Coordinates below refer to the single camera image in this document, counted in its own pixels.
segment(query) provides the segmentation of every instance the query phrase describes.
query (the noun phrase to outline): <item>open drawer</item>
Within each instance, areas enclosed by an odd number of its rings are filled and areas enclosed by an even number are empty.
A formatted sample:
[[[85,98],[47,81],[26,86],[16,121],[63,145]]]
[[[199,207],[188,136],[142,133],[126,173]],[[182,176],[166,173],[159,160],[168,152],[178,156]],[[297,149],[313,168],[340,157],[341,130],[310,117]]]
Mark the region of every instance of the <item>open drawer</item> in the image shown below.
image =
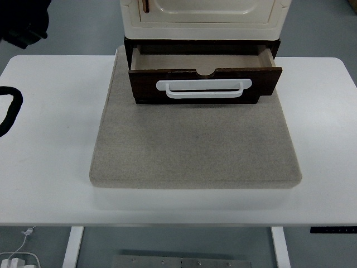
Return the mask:
[[[279,41],[217,42],[126,39],[136,103],[257,103],[273,93]]]

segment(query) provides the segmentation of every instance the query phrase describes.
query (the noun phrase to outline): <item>felt mat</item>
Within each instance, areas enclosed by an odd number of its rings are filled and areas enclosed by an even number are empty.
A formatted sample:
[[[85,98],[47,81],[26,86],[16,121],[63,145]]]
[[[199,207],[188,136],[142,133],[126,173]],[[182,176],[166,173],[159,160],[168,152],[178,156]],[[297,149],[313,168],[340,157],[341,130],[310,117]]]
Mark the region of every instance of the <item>felt mat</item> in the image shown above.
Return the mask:
[[[135,104],[122,46],[90,181],[106,188],[291,188],[301,173],[276,92],[257,104]]]

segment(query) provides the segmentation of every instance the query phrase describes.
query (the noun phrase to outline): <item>black object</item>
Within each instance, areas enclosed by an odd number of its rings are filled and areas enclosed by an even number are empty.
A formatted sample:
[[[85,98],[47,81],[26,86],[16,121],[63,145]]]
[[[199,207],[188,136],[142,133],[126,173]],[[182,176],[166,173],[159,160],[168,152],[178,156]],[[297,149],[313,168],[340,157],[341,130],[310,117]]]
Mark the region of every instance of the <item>black object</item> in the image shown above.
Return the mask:
[[[357,226],[311,227],[310,233],[357,233]]]
[[[0,137],[4,136],[12,127],[18,115],[23,98],[21,92],[12,87],[0,87],[0,95],[12,95],[13,100],[9,106],[4,121],[0,124]]]
[[[47,38],[51,0],[0,0],[0,41],[25,49]]]

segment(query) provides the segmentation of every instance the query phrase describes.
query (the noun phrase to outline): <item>white table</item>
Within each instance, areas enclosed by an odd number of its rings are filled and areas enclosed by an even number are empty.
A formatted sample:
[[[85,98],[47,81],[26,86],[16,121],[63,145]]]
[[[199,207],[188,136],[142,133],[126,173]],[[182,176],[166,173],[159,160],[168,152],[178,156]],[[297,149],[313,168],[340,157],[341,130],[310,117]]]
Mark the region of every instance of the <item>white table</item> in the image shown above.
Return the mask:
[[[17,56],[0,85],[24,98],[0,138],[1,225],[357,224],[357,90],[333,58],[276,58],[303,179],[292,189],[95,188],[91,156],[114,56]],[[0,97],[0,112],[10,99]]]

